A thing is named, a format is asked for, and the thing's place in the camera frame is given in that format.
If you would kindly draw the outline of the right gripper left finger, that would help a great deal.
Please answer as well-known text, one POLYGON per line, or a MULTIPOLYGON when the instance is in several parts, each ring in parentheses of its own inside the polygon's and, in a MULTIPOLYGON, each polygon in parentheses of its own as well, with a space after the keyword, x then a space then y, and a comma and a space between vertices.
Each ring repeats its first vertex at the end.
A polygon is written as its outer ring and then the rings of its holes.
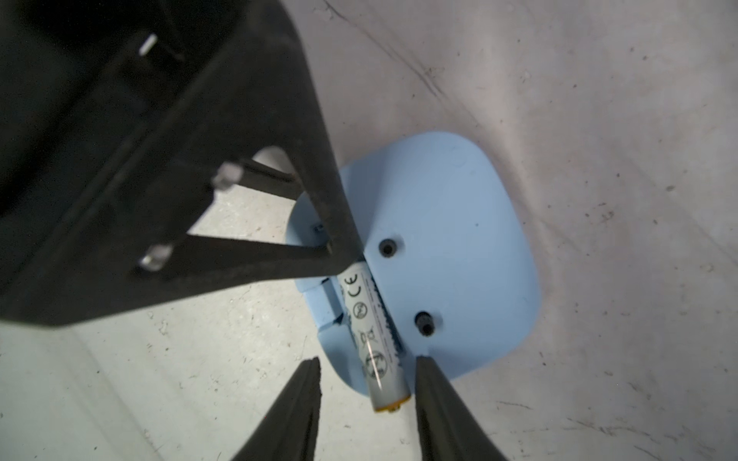
POLYGON ((303 360, 233 460, 313 460, 321 408, 321 366, 303 360))

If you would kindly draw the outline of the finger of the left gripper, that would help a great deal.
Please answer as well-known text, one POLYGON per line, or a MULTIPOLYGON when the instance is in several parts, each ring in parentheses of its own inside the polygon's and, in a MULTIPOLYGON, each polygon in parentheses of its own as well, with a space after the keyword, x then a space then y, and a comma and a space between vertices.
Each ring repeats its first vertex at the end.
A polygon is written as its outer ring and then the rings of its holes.
POLYGON ((317 247, 188 236, 167 278, 225 288, 261 280, 335 275, 362 243, 299 34, 278 1, 231 1, 217 48, 178 107, 172 165, 211 186, 230 167, 244 186, 294 199, 306 195, 325 231, 317 247))

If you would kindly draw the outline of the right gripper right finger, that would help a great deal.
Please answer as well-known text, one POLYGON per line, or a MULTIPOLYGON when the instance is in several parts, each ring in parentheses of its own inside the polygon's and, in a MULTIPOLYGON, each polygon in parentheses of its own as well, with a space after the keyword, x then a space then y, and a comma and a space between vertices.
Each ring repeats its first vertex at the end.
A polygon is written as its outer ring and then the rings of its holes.
POLYGON ((507 460, 431 357, 417 358, 415 401, 424 460, 507 460))

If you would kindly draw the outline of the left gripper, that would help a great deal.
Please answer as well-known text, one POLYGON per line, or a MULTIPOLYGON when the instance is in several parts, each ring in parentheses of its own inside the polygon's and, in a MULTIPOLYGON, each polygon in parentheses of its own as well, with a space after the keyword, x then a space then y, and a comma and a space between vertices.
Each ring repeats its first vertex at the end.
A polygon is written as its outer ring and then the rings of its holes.
POLYGON ((198 237, 246 155, 216 85, 261 1, 1 5, 1 318, 58 327, 263 278, 268 245, 198 237))

